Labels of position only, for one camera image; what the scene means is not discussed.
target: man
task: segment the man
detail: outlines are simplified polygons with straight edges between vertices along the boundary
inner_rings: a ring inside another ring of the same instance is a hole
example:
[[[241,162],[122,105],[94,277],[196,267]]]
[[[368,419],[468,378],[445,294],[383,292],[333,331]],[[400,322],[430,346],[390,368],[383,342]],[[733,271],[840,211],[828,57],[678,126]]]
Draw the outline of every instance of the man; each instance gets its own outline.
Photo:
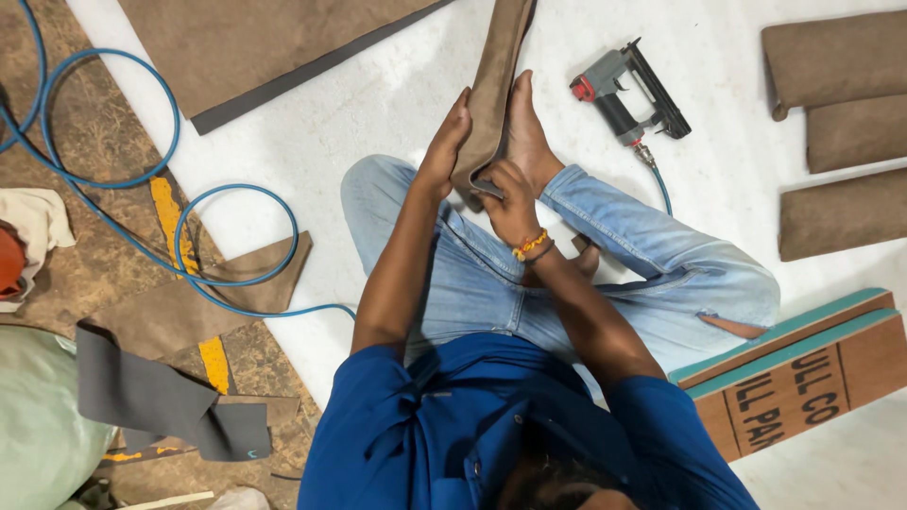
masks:
[[[531,78],[514,87],[507,159],[483,173],[505,196],[480,198],[507,246],[444,201],[468,88],[418,172],[372,156],[346,175],[369,279],[300,509],[756,507],[665,371],[765,331],[775,280],[729,242],[565,167]],[[536,199],[646,281],[591,285],[599,250],[566,260]]]

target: teal edge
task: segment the teal edge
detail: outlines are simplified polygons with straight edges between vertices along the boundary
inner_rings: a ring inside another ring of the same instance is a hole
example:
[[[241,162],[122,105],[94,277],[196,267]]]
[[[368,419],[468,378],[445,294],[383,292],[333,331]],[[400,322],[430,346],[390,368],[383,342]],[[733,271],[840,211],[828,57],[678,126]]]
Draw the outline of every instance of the teal edge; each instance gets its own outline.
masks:
[[[826,329],[821,333],[816,333],[812,337],[807,337],[793,345],[781,348],[771,354],[750,361],[745,365],[726,372],[716,378],[697,384],[687,390],[690,398],[699,398],[723,387],[735,384],[738,381],[750,378],[755,374],[768,370],[771,367],[780,365],[789,359],[799,358],[803,354],[816,350],[818,348],[833,344],[842,337],[850,335],[855,331],[871,326],[890,317],[900,315],[898,310],[877,309],[863,314],[856,319],[850,319],[844,324],[839,324],[834,328]]]
[[[849,296],[844,296],[843,298],[836,299],[836,300],[832,301],[831,303],[828,303],[827,305],[822,305],[821,307],[819,307],[817,309],[809,310],[806,313],[802,313],[796,317],[792,317],[788,320],[785,320],[784,322],[776,325],[774,328],[772,328],[770,331],[768,331],[765,335],[762,335],[761,337],[756,338],[754,340],[748,341],[747,343],[743,344],[742,346],[732,348],[728,352],[719,354],[717,356],[713,356],[709,359],[706,359],[705,361],[700,361],[698,363],[694,363],[692,365],[687,365],[683,368],[678,368],[677,370],[672,371],[670,374],[668,374],[668,381],[670,381],[673,384],[677,384],[680,379],[688,378],[689,376],[692,376],[693,374],[697,374],[698,372],[701,372],[702,370],[705,370],[706,368],[709,368],[712,365],[716,365],[717,363],[720,363],[720,362],[724,361],[725,359],[732,358],[733,356],[737,356],[738,354],[746,352],[751,348],[757,348],[757,347],[765,344],[766,342],[770,342],[770,341],[774,340],[775,338],[782,337],[783,335],[786,335],[787,333],[790,333],[791,331],[794,331],[794,330],[802,328],[803,326],[812,324],[813,322],[816,322],[817,320],[821,320],[826,317],[832,316],[843,309],[849,309],[850,307],[852,307],[856,304],[859,304],[868,299],[872,299],[885,292],[888,292],[888,290],[880,289],[877,287],[871,288],[871,289],[858,290]]]

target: hand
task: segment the hand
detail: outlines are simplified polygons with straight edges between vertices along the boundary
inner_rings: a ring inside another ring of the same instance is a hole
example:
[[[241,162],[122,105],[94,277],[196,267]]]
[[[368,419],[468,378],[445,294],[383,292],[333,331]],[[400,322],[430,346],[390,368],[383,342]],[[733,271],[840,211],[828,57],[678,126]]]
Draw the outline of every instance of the hand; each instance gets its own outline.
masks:
[[[463,89],[451,111],[447,113],[441,128],[428,146],[428,152],[419,166],[411,189],[425,190],[438,200],[443,200],[454,188],[451,184],[451,172],[454,171],[457,152],[465,141],[472,122],[466,108],[469,93],[469,87]]]
[[[488,211],[494,233],[499,238],[516,248],[541,235],[532,186],[516,164],[510,160],[493,162],[479,179],[490,181],[503,192],[501,200],[489,193],[474,191]]]

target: ripped jeans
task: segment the ripped jeans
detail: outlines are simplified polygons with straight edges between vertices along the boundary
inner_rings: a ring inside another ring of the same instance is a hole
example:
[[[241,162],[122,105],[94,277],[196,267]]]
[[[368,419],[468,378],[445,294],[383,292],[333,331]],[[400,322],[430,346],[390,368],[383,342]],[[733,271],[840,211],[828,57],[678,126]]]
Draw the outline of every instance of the ripped jeans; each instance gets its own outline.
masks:
[[[364,158],[344,177],[346,223],[366,275],[387,244],[414,177],[408,163],[380,155]],[[639,333],[666,373],[745,342],[700,316],[760,328],[775,323],[780,300],[775,278],[730,242],[689,228],[590,177],[578,165],[558,173],[541,201],[645,279],[596,288]],[[567,338],[550,292],[520,285],[523,265],[509,248],[446,201],[438,211],[435,237],[430,283],[406,363],[463,335],[494,331],[525,338],[571,363],[593,397],[601,397]]]

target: green plastic bag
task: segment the green plastic bag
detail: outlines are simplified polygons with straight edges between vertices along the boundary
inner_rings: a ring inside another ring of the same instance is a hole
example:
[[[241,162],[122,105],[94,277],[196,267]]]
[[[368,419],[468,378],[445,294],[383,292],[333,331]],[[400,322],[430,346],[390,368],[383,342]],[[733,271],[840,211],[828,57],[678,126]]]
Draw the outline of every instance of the green plastic bag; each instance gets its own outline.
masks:
[[[75,344],[0,326],[0,506],[54,509],[91,476],[115,427],[79,415]]]

